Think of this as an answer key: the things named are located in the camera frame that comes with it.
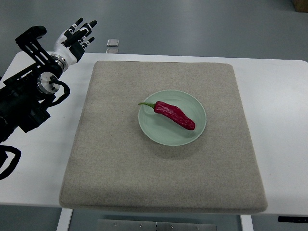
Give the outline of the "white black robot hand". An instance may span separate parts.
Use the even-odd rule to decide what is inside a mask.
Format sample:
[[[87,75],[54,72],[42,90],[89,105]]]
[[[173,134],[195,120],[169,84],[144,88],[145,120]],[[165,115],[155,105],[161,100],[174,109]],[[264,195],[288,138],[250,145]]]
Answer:
[[[79,18],[60,35],[54,45],[52,57],[59,58],[65,68],[78,63],[84,55],[85,49],[95,40],[91,34],[97,21],[82,23],[83,18]]]

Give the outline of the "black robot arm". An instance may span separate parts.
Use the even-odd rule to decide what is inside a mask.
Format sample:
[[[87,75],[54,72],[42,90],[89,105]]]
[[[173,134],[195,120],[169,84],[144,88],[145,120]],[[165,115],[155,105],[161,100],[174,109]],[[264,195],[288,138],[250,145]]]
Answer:
[[[59,78],[66,70],[63,61],[50,56],[38,39],[47,33],[44,26],[33,26],[15,40],[34,63],[4,81],[0,90],[0,140],[4,142],[20,127],[29,132],[44,123],[56,106],[70,94]]]

